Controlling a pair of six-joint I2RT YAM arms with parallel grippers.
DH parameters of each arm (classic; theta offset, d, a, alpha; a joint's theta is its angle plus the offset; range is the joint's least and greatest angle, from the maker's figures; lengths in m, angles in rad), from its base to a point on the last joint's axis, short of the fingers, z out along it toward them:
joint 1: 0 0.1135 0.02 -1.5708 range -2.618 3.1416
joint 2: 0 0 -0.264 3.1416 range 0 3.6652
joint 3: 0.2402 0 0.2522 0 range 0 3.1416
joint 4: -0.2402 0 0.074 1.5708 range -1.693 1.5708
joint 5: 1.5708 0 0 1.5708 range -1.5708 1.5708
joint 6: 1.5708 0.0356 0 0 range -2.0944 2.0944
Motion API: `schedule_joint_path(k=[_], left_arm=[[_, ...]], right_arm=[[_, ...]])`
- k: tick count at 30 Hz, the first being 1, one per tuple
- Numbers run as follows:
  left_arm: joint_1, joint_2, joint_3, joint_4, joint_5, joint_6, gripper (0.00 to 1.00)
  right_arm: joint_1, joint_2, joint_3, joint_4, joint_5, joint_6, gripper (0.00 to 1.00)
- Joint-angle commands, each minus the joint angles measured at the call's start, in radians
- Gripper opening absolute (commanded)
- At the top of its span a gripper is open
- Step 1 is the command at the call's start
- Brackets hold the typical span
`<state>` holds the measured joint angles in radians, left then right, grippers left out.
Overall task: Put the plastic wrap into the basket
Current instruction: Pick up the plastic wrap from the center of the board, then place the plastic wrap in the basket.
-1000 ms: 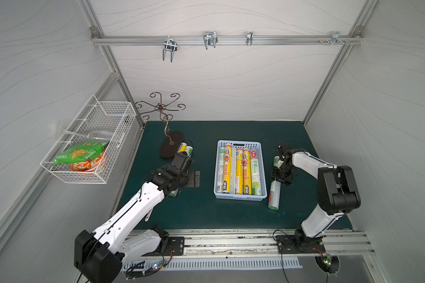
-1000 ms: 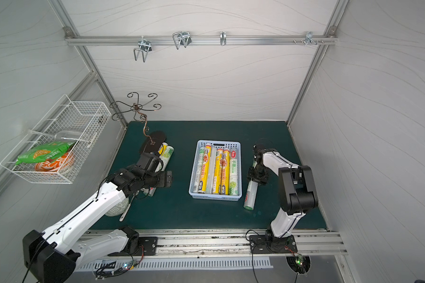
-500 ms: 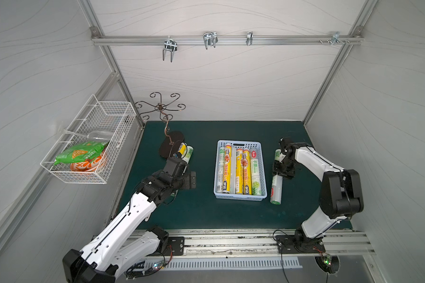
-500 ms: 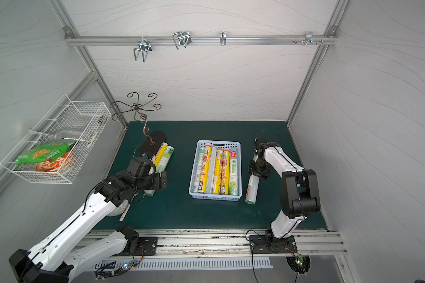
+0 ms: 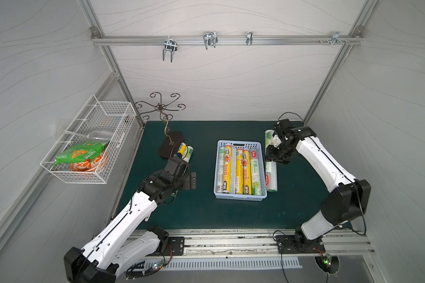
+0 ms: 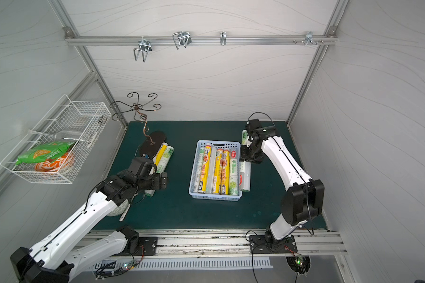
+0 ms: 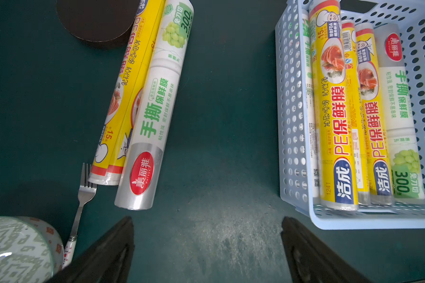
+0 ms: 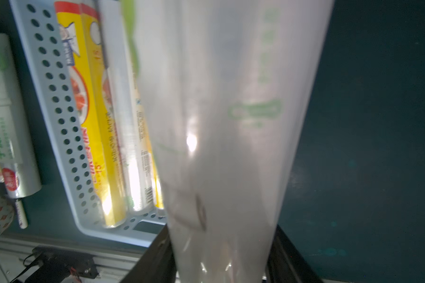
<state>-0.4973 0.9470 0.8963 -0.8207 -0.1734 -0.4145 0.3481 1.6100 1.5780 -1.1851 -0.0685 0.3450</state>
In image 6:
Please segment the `silver green grape wrap roll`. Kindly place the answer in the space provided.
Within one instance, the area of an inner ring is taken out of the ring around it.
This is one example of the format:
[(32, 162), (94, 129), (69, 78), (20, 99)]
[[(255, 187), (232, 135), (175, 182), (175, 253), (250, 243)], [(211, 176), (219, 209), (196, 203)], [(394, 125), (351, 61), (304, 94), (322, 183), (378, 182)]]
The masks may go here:
[(165, 172), (165, 169), (166, 169), (166, 167), (168, 165), (168, 162), (170, 161), (171, 156), (173, 155), (173, 153), (174, 153), (174, 148), (172, 146), (168, 145), (166, 147), (166, 150), (165, 150), (163, 156), (162, 156), (162, 159), (160, 160), (160, 162), (159, 162), (159, 164), (157, 166), (157, 169), (155, 171), (156, 173), (163, 173), (163, 172)]

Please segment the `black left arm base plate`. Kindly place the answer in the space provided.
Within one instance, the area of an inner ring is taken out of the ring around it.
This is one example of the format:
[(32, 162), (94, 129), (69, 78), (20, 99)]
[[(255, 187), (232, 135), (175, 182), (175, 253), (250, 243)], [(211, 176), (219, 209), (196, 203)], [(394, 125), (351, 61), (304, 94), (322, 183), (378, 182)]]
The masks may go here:
[(143, 256), (154, 256), (157, 252), (158, 237), (139, 237), (138, 239), (131, 240), (130, 244), (127, 244), (125, 249), (114, 254), (113, 257), (119, 256), (131, 256), (141, 257)]

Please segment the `yellow red wrap roll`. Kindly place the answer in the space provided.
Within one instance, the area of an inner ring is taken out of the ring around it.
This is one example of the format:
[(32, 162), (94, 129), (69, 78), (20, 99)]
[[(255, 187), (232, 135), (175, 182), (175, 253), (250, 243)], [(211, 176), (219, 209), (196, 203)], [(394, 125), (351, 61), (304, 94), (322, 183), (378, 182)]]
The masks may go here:
[(223, 158), (223, 149), (217, 149), (216, 151), (216, 162), (214, 167), (214, 177), (212, 183), (212, 194), (219, 195), (221, 188), (221, 176), (222, 176), (222, 158)]

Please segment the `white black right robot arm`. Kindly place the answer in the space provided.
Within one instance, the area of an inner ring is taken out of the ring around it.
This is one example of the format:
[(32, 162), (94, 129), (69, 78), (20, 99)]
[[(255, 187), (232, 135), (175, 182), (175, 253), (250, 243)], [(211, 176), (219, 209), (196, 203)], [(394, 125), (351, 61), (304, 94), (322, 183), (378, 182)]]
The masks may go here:
[(246, 132), (248, 142), (241, 146), (241, 160), (260, 164), (269, 158), (285, 186), (280, 215), (265, 232), (266, 242), (278, 244), (321, 215), (325, 186), (301, 168), (275, 125), (264, 127), (252, 119), (246, 123)]

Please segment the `white green plastic wrap roll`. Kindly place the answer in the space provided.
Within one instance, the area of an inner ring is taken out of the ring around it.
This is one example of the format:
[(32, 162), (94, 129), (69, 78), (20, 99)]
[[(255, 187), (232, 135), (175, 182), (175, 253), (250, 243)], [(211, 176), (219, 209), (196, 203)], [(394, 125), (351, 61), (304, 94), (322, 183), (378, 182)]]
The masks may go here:
[(230, 179), (229, 179), (229, 195), (238, 196), (238, 159), (237, 150), (232, 149), (230, 152)]

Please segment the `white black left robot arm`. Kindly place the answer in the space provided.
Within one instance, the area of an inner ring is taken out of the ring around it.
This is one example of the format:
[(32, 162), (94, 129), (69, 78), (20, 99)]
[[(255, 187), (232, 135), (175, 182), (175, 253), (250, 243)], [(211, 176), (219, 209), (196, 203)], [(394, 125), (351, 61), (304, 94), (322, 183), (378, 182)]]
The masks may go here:
[(20, 247), (10, 257), (21, 283), (69, 283), (95, 263), (112, 255), (134, 256), (143, 247), (139, 234), (125, 225), (93, 244), (76, 245), (103, 218), (134, 195), (147, 190), (165, 189), (167, 174), (144, 157), (134, 158), (128, 169), (98, 183), (75, 213), (40, 242)]

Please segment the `white translucent wrap roll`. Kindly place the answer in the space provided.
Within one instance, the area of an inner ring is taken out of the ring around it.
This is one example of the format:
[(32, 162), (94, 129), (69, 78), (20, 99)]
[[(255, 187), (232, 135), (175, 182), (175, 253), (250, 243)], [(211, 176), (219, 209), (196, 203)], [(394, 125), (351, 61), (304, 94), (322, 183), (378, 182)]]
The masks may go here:
[(202, 168), (202, 164), (203, 164), (204, 152), (205, 152), (205, 147), (201, 147), (200, 151), (199, 151), (199, 155), (198, 155), (197, 167), (196, 167), (195, 176), (194, 176), (194, 187), (193, 187), (194, 193), (198, 192), (198, 185), (199, 185), (199, 182), (200, 182), (201, 168)]

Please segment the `yellow PE wrap roll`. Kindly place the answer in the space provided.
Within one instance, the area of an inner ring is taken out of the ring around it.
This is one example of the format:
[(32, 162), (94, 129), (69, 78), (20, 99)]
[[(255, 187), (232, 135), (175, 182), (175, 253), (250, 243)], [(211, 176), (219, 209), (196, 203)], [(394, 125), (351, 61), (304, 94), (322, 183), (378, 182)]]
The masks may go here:
[(208, 179), (208, 171), (211, 159), (211, 144), (207, 143), (205, 145), (204, 154), (203, 154), (203, 162), (201, 166), (201, 174), (200, 174), (200, 182), (198, 185), (198, 193), (205, 193)]

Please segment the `large yellow wrap roll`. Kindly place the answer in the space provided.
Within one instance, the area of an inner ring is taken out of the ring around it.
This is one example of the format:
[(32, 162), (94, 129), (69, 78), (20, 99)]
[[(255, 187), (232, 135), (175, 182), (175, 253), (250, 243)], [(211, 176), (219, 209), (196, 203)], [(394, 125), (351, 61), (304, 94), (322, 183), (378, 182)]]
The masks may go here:
[(165, 152), (165, 150), (166, 150), (166, 147), (167, 147), (167, 146), (168, 146), (168, 144), (164, 142), (164, 143), (160, 146), (159, 150), (157, 151), (157, 154), (154, 156), (154, 158), (153, 158), (153, 162), (154, 162), (154, 164), (155, 164), (156, 166), (158, 166), (158, 164), (159, 164), (160, 160), (162, 159), (162, 156), (163, 156), (163, 154), (164, 154), (164, 152)]

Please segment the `thin yellow wrap roll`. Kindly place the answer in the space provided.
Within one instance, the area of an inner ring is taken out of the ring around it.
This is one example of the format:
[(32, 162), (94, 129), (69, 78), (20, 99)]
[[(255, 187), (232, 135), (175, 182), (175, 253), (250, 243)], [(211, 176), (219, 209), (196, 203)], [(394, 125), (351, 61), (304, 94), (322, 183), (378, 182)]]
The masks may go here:
[(224, 150), (223, 158), (221, 160), (221, 188), (220, 193), (222, 195), (229, 195), (229, 180), (230, 180), (230, 151), (229, 149)]

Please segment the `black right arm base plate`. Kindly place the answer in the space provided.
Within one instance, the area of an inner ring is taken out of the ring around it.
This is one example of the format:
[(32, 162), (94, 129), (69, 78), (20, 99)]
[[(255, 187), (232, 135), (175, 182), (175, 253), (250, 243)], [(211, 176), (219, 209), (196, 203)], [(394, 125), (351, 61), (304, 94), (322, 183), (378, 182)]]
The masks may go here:
[(268, 232), (258, 235), (255, 231), (248, 231), (244, 236), (250, 245), (252, 254), (297, 254), (298, 249), (295, 237), (285, 237), (281, 240), (273, 239)]

